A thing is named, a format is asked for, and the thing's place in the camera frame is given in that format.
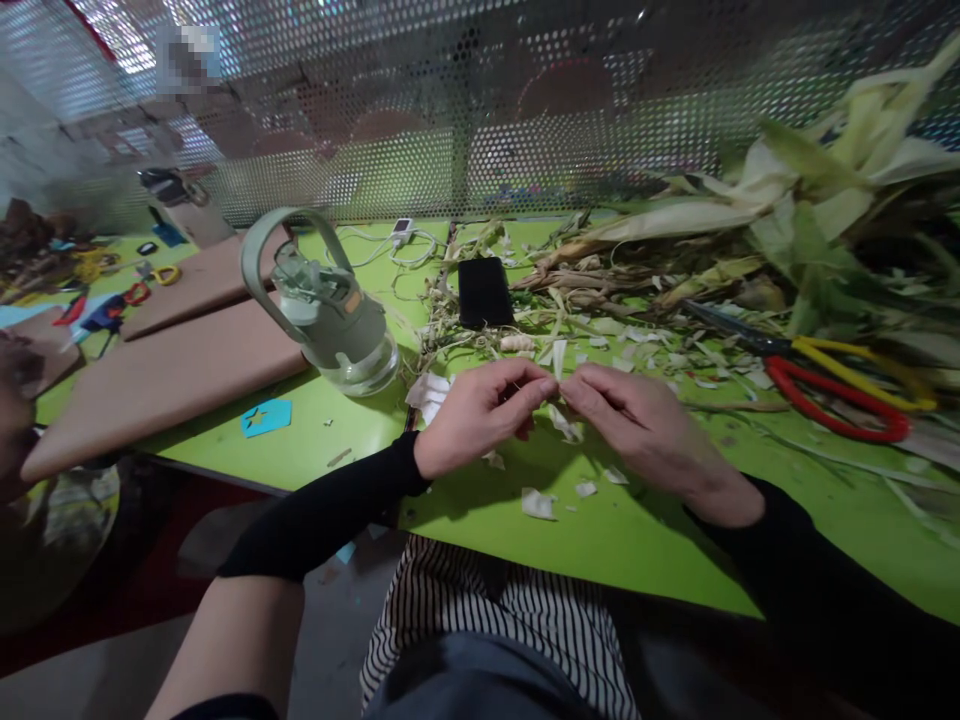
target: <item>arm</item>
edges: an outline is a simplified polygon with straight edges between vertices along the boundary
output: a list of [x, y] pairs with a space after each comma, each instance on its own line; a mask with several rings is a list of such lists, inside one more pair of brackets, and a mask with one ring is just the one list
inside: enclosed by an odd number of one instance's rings
[[817, 532], [782, 490], [748, 481], [662, 383], [584, 365], [567, 402], [725, 550], [787, 647], [877, 717], [933, 716], [960, 628], [910, 604]]
[[304, 575], [404, 495], [419, 495], [511, 435], [526, 439], [531, 414], [556, 390], [526, 360], [468, 370], [427, 430], [314, 480], [261, 516], [204, 595], [148, 720], [184, 711], [191, 720], [282, 717]]

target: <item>red scissors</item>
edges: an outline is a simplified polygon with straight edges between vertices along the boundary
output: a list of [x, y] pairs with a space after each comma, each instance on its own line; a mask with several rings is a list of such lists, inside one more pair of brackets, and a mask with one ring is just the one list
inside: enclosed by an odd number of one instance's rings
[[[844, 343], [835, 343], [817, 338], [796, 338], [786, 340], [775, 338], [772, 335], [760, 332], [735, 318], [725, 315], [711, 308], [705, 307], [690, 300], [684, 301], [684, 306], [704, 322], [725, 330], [730, 334], [739, 335], [740, 339], [753, 352], [763, 357], [763, 364], [767, 374], [773, 380], [780, 392], [797, 408], [825, 428], [854, 440], [866, 442], [892, 444], [898, 443], [910, 434], [910, 421], [906, 415], [894, 407], [894, 403], [909, 409], [930, 409], [936, 407], [933, 394], [909, 368], [890, 360], [875, 356], [866, 348]], [[888, 375], [900, 381], [914, 396], [915, 401], [904, 400], [890, 395], [875, 386], [866, 377], [827, 356], [821, 349], [846, 351], [859, 357], [872, 359]], [[819, 375], [806, 368], [791, 362], [788, 358], [803, 357], [826, 367], [831, 372], [846, 380], [849, 385], [838, 382], [833, 378]], [[797, 386], [797, 382], [835, 395], [842, 400], [876, 415], [883, 425], [881, 430], [871, 430], [844, 422], [807, 397]]]

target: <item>perforated metal panel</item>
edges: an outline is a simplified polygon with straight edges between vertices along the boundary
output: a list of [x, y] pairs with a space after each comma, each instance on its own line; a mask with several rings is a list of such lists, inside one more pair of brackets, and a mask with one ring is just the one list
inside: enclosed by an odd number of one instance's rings
[[[209, 165], [239, 227], [296, 203], [340, 221], [555, 212], [705, 169], [756, 119], [809, 121], [849, 82], [926, 62], [948, 1], [78, 0], [0, 6], [0, 58], [49, 113], [3, 180], [104, 231], [148, 221], [135, 170]], [[161, 25], [217, 25], [219, 92], [154, 98]], [[960, 74], [920, 126], [960, 147]]]

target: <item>black arm sleeve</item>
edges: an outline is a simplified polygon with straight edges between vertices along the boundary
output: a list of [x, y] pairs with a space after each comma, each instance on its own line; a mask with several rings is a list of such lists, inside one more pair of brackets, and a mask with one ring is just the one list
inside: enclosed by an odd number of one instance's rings
[[390, 447], [285, 497], [240, 536], [218, 574], [302, 582], [382, 511], [427, 489], [413, 457], [416, 436], [404, 433]]
[[920, 610], [859, 566], [785, 492], [751, 481], [766, 499], [755, 525], [731, 530], [688, 514], [733, 559], [787, 649], [877, 718], [947, 713], [960, 627]]

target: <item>smartphone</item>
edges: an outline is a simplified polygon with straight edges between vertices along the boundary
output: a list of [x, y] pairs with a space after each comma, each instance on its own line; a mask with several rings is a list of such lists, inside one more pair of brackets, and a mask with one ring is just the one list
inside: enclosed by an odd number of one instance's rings
[[464, 260], [460, 275], [460, 324], [469, 330], [512, 325], [513, 303], [500, 258]]

